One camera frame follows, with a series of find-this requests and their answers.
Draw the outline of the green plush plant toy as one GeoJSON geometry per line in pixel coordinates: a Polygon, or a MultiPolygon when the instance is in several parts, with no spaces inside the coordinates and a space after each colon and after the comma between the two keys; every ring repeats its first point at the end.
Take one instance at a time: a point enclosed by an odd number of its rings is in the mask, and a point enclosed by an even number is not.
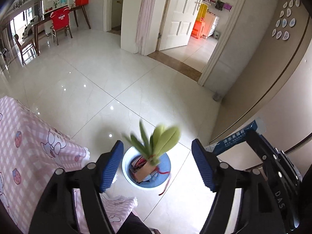
{"type": "MultiPolygon", "coordinates": [[[[178,126],[166,127],[159,124],[151,135],[146,133],[142,121],[139,122],[139,127],[141,134],[140,139],[133,133],[123,135],[123,138],[131,147],[136,148],[151,165],[158,165],[160,156],[164,153],[168,154],[168,151],[173,149],[180,140],[181,131],[178,126]]],[[[163,184],[164,190],[168,187],[169,182],[163,184]]]]}

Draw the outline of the blue white plastic bag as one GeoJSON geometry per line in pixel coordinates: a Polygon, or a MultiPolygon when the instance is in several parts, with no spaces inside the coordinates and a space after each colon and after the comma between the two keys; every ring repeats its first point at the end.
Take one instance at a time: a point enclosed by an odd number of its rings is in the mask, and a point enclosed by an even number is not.
{"type": "Polygon", "coordinates": [[[246,135],[249,131],[255,131],[258,134],[263,134],[265,132],[265,125],[263,120],[258,117],[257,119],[253,120],[251,123],[243,127],[242,129],[238,130],[237,132],[229,135],[228,137],[224,138],[223,140],[205,146],[205,150],[213,153],[215,155],[220,155],[225,151],[229,150],[233,146],[240,144],[246,141],[246,135]]]}

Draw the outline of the blue trash bin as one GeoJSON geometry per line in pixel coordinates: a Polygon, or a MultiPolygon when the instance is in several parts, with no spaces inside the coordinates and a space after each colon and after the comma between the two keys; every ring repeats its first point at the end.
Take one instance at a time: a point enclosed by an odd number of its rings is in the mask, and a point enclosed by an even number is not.
{"type": "Polygon", "coordinates": [[[142,190],[155,189],[170,181],[171,161],[167,153],[159,158],[158,165],[143,158],[136,148],[130,147],[122,159],[122,171],[125,178],[142,190]]]}

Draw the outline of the pink checkered tablecloth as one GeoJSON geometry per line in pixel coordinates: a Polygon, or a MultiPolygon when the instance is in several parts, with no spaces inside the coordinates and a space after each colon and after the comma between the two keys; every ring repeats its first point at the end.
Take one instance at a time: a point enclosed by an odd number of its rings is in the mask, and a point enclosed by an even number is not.
{"type": "Polygon", "coordinates": [[[80,170],[87,148],[71,142],[16,99],[1,98],[1,203],[22,233],[57,168],[80,170]]]}

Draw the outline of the orange plastic stool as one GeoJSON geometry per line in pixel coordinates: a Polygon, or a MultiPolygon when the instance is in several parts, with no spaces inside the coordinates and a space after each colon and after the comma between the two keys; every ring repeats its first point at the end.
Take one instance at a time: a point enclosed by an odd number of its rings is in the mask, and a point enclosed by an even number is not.
{"type": "Polygon", "coordinates": [[[203,36],[203,30],[205,28],[205,22],[195,21],[191,35],[196,39],[200,39],[203,36]]]}

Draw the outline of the wooden chair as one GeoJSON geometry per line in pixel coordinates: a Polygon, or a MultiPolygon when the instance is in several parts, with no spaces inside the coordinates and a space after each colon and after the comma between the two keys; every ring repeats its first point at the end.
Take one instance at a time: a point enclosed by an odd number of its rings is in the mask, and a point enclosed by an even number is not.
{"type": "Polygon", "coordinates": [[[24,56],[28,51],[33,50],[34,53],[35,53],[35,55],[36,55],[36,56],[38,55],[38,52],[37,52],[36,49],[35,49],[33,34],[27,36],[27,37],[24,39],[24,42],[23,42],[22,44],[19,42],[19,36],[18,36],[17,34],[14,35],[14,39],[15,39],[15,42],[16,42],[16,44],[17,44],[17,47],[18,47],[18,49],[19,49],[19,51],[20,51],[21,61],[22,61],[22,64],[23,64],[23,65],[26,65],[23,56],[24,56]]]}

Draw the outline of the chair with red shirt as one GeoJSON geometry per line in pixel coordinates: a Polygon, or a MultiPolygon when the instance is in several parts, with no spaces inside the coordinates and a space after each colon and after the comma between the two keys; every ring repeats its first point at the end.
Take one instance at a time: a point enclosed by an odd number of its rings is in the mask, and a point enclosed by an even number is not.
{"type": "Polygon", "coordinates": [[[67,35],[67,32],[69,32],[70,37],[73,37],[70,25],[69,25],[69,13],[70,13],[70,7],[62,7],[58,10],[53,11],[50,14],[50,19],[52,21],[52,39],[53,42],[56,42],[57,45],[59,45],[57,32],[64,30],[65,35],[67,35]]]}

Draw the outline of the white door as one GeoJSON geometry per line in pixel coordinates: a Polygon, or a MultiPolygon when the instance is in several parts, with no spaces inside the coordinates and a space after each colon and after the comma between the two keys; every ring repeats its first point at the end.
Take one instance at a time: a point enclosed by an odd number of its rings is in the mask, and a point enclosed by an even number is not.
{"type": "Polygon", "coordinates": [[[188,44],[202,0],[168,0],[157,50],[188,44]]]}

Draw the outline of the wooden dining table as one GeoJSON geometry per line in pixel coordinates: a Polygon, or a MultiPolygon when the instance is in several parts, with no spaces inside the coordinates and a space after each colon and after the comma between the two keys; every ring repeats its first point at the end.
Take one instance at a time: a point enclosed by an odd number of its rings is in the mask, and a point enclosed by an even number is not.
{"type": "Polygon", "coordinates": [[[57,32],[59,30],[64,30],[65,33],[69,32],[70,36],[73,37],[71,34],[71,28],[69,25],[69,13],[73,12],[74,13],[74,21],[76,23],[76,27],[78,27],[78,19],[77,19],[77,10],[82,10],[83,17],[85,18],[85,21],[87,23],[87,26],[89,29],[91,29],[90,21],[88,18],[88,15],[86,13],[85,5],[79,5],[79,6],[74,6],[74,7],[62,7],[57,10],[53,10],[48,12],[47,17],[44,17],[43,20],[38,21],[37,23],[34,23],[32,26],[33,29],[33,38],[34,38],[34,48],[39,56],[39,31],[38,28],[40,25],[47,23],[48,21],[52,21],[52,37],[54,41],[58,42],[58,37],[57,37],[57,32]]]}

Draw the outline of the pink curtain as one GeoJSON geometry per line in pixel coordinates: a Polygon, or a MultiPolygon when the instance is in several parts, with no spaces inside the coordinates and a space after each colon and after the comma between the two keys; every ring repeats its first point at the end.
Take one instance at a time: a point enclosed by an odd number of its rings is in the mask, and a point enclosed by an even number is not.
{"type": "Polygon", "coordinates": [[[144,52],[144,46],[151,26],[154,5],[155,0],[142,0],[141,2],[136,32],[136,45],[140,54],[144,52]]]}

